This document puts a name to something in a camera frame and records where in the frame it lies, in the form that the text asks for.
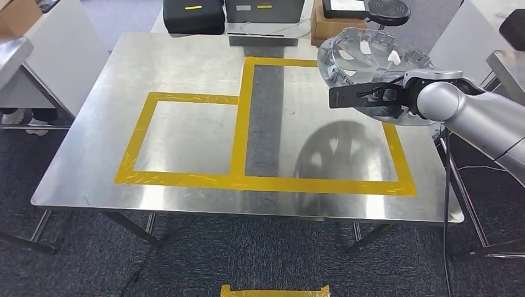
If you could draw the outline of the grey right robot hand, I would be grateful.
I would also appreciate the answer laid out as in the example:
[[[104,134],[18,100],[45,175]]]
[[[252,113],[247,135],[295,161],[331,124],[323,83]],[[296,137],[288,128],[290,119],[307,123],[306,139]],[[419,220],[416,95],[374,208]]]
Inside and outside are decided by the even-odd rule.
[[[403,71],[387,71],[379,74],[375,74],[371,81],[372,82],[387,82],[390,84],[396,84],[399,81],[403,81],[405,72]]]

